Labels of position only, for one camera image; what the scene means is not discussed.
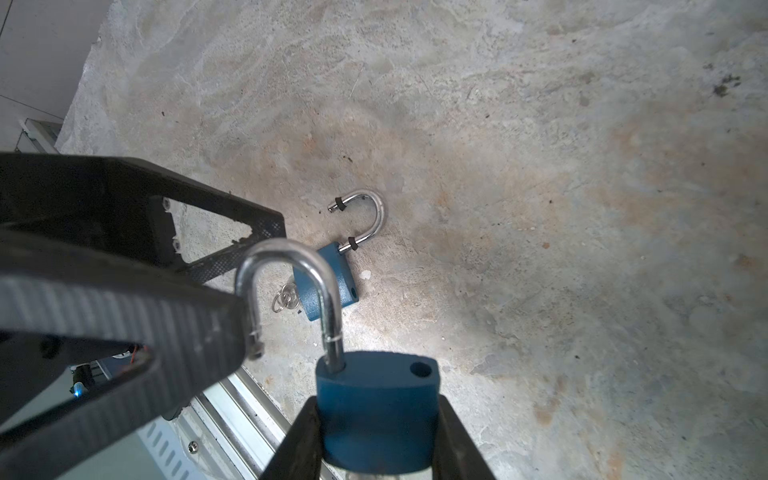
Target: white wall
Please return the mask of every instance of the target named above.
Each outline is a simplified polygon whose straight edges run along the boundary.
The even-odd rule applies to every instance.
[[[62,122],[111,0],[0,0],[0,151],[27,118]]]

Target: key ring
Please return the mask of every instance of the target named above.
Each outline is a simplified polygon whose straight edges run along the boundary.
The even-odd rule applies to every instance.
[[[299,294],[296,291],[296,284],[288,282],[280,288],[280,291],[272,300],[272,311],[280,313],[283,309],[293,310],[299,305]]]

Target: stained concrete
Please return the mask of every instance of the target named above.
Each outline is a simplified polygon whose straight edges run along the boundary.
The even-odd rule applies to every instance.
[[[327,202],[379,189],[389,221],[349,255],[370,278],[346,348],[435,357],[499,478],[760,478],[766,15],[760,0],[116,2],[60,147],[231,191],[317,247],[372,218]],[[177,212],[185,254],[229,241]],[[265,274],[263,298],[289,276]],[[319,325],[263,316],[267,353],[247,367],[293,417]]]

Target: u-shaped shackle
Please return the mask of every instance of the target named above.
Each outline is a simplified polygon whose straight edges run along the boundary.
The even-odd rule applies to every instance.
[[[331,373],[344,370],[341,299],[336,275],[315,250],[287,238],[272,238],[251,247],[235,275],[235,295],[244,298],[250,308],[250,332],[247,339],[249,357],[256,359],[264,353],[256,278],[265,265],[281,260],[293,264],[315,284],[320,299],[320,327],[323,331],[326,366]]]
[[[339,253],[345,253],[350,248],[352,250],[357,250],[358,245],[360,245],[362,242],[365,242],[370,237],[376,235],[384,226],[384,219],[386,217],[386,207],[384,207],[384,200],[378,192],[369,190],[367,188],[360,188],[358,190],[349,192],[343,197],[336,197],[335,201],[328,205],[328,211],[344,211],[346,205],[356,198],[362,198],[363,200],[370,198],[373,200],[373,205],[376,207],[376,218],[373,221],[373,225],[364,233],[361,233],[357,237],[348,237],[347,241],[339,246]]]

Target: padlock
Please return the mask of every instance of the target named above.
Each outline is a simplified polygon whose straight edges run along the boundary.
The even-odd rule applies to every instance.
[[[376,235],[384,226],[384,219],[386,217],[386,209],[381,196],[375,191],[367,189],[355,190],[343,197],[337,197],[336,200],[328,206],[328,211],[344,211],[347,204],[357,198],[363,200],[370,198],[373,200],[373,204],[376,207],[376,219],[373,221],[373,225],[362,235],[349,237],[344,244],[333,242],[320,250],[317,250],[317,253],[328,262],[333,269],[333,273],[336,275],[336,283],[339,286],[342,308],[352,305],[359,300],[355,279],[352,276],[352,271],[349,269],[345,254],[349,250],[357,250],[361,243]],[[317,293],[315,292],[312,281],[296,267],[293,268],[293,278],[307,318],[310,319],[310,322],[319,319],[320,308]]]
[[[440,373],[434,359],[347,352],[344,370],[315,368],[323,457],[353,472],[402,475],[432,464]]]
[[[235,293],[250,300],[249,351],[263,353],[253,281],[260,268],[288,260],[319,299],[325,356],[317,361],[317,413],[323,458],[374,475],[402,475],[432,464],[440,374],[434,359],[394,352],[344,352],[338,283],[328,263],[288,239],[253,246],[235,276]]]

